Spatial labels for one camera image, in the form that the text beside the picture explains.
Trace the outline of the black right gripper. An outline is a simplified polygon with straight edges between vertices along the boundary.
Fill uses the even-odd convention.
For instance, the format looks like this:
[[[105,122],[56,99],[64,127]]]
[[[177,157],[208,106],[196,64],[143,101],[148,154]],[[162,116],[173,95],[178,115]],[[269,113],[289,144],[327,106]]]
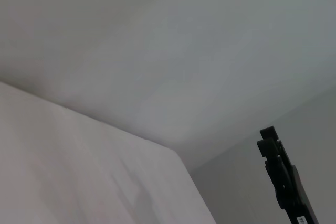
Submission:
[[[257,142],[262,157],[265,157],[265,168],[274,186],[276,198],[292,224],[318,224],[308,196],[302,185],[295,165],[292,165],[291,175],[280,156],[274,140],[278,134],[274,126],[259,131],[262,140]]]

